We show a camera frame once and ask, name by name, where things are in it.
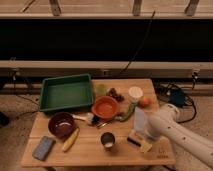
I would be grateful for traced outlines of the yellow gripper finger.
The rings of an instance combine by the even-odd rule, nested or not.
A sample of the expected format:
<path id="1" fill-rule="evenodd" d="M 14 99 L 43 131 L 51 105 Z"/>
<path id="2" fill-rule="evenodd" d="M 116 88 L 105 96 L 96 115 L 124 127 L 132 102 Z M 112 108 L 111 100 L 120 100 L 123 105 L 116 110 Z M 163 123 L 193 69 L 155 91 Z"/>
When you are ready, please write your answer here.
<path id="1" fill-rule="evenodd" d="M 152 145 L 148 142 L 143 142 L 140 147 L 140 152 L 145 154 L 152 148 Z"/>

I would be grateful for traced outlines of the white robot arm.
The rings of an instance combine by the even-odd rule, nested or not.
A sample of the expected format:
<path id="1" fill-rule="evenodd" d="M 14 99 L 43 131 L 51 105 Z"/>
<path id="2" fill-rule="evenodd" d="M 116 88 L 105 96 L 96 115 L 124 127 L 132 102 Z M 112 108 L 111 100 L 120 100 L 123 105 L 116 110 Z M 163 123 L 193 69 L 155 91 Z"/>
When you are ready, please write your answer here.
<path id="1" fill-rule="evenodd" d="M 179 115 L 179 109 L 169 103 L 148 114 L 142 124 L 144 138 L 155 142 L 165 136 L 213 169 L 213 141 L 178 124 Z"/>

